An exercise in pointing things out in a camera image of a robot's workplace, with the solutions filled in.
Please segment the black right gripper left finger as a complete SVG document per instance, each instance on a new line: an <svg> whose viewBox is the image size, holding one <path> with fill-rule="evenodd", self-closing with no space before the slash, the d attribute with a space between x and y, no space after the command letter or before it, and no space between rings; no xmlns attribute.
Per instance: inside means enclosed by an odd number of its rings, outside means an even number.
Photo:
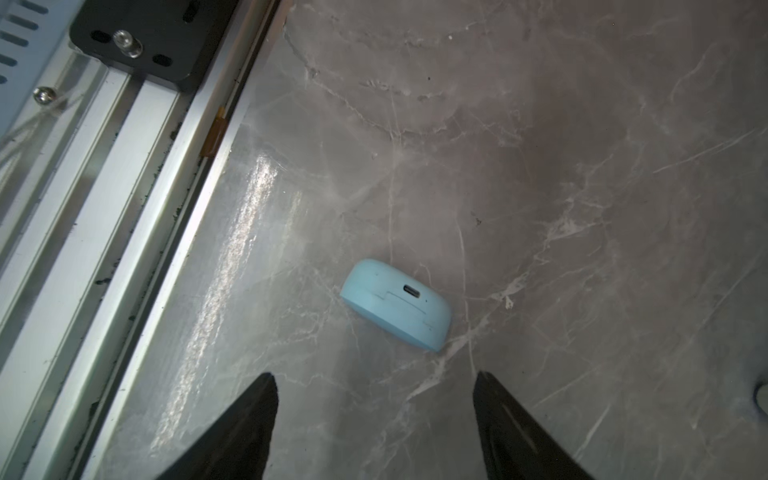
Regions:
<svg viewBox="0 0 768 480"><path fill-rule="evenodd" d="M161 479L261 479L279 406L272 374L259 375Z"/></svg>

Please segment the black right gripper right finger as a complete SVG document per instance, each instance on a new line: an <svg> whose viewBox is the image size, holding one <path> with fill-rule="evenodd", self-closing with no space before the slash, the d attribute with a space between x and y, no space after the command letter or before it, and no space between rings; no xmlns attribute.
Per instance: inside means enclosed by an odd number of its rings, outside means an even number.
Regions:
<svg viewBox="0 0 768 480"><path fill-rule="evenodd" d="M473 406L489 479L589 479L491 373L478 373Z"/></svg>

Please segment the white earbud charging case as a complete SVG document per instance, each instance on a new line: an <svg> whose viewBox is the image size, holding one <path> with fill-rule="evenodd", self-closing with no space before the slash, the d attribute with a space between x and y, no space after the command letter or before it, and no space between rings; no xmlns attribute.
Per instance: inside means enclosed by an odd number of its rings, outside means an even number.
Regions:
<svg viewBox="0 0 768 480"><path fill-rule="evenodd" d="M756 387L754 391L754 402L757 408L765 416L768 415L768 384L763 383Z"/></svg>

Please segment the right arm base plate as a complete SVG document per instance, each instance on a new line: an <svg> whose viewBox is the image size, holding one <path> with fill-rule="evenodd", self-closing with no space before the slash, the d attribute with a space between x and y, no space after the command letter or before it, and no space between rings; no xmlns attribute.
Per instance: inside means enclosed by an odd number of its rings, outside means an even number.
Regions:
<svg viewBox="0 0 768 480"><path fill-rule="evenodd" d="M69 30L84 54L179 92L201 84L237 3L86 1Z"/></svg>

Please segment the light blue charging case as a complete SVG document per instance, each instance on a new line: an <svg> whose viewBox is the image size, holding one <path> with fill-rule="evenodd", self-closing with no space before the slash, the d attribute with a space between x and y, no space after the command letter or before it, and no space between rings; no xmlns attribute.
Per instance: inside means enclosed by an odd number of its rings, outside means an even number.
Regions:
<svg viewBox="0 0 768 480"><path fill-rule="evenodd" d="M341 298L363 318L398 339L432 352L445 345L448 302L430 287L378 260L364 259L347 276Z"/></svg>

